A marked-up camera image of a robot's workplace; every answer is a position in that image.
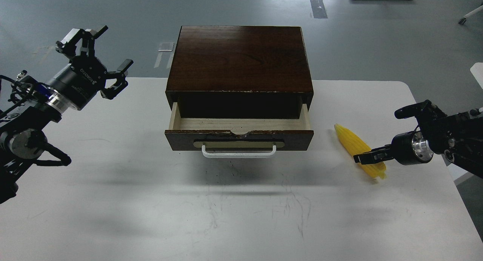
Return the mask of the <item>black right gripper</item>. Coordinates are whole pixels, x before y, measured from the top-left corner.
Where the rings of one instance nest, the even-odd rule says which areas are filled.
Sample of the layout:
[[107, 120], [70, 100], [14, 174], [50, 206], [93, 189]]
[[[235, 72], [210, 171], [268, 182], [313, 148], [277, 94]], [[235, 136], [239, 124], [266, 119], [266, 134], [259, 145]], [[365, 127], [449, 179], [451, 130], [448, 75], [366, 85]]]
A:
[[[399, 108], [394, 112], [396, 119], [414, 117], [418, 122], [428, 122], [434, 119], [432, 102], [425, 100]], [[355, 163], [373, 165], [395, 159], [404, 166], [426, 164], [433, 159], [434, 153], [429, 142], [423, 138], [421, 132], [406, 132], [393, 137], [391, 144], [353, 155]]]

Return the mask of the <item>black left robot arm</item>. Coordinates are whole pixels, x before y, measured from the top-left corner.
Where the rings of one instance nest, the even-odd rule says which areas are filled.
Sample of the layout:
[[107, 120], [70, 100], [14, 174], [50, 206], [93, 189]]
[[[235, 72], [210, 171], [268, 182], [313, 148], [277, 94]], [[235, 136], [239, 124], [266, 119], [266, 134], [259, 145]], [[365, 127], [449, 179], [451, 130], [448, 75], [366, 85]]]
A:
[[68, 64], [47, 83], [38, 82], [23, 70], [10, 82], [9, 101], [1, 111], [1, 203], [15, 197], [17, 181], [32, 165], [68, 166], [71, 158], [50, 144], [43, 132], [50, 122], [58, 123], [68, 108], [81, 111], [97, 93], [112, 100], [128, 85], [126, 72], [133, 60], [126, 59], [116, 71], [108, 71], [95, 56], [95, 41], [108, 29], [72, 29], [56, 42], [56, 51]]

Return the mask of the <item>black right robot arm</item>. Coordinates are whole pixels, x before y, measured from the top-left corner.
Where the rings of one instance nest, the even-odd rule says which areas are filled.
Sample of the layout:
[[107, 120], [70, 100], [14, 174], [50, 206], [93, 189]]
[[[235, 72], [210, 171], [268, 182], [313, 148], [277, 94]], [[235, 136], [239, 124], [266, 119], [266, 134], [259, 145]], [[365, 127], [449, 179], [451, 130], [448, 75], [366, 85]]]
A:
[[452, 164], [483, 176], [482, 108], [454, 115], [445, 114], [429, 100], [400, 108], [397, 119], [415, 117], [415, 130], [398, 134], [391, 144], [353, 156], [356, 163], [376, 164], [396, 160], [409, 166], [426, 164], [435, 154], [441, 154]]

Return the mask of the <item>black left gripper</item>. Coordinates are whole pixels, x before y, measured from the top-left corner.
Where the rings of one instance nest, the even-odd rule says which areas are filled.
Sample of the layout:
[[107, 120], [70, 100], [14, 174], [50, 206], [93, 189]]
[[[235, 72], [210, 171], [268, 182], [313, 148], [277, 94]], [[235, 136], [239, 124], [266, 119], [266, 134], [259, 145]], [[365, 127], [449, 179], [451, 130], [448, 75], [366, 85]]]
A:
[[[95, 40], [108, 30], [107, 25], [98, 30], [73, 28], [64, 39], [56, 41], [55, 50], [70, 61], [46, 84], [68, 99], [71, 106], [81, 111], [100, 91], [104, 99], [113, 100], [128, 86], [126, 80], [132, 59], [126, 59], [116, 71], [107, 68], [95, 57]], [[115, 80], [105, 87], [106, 80]]]

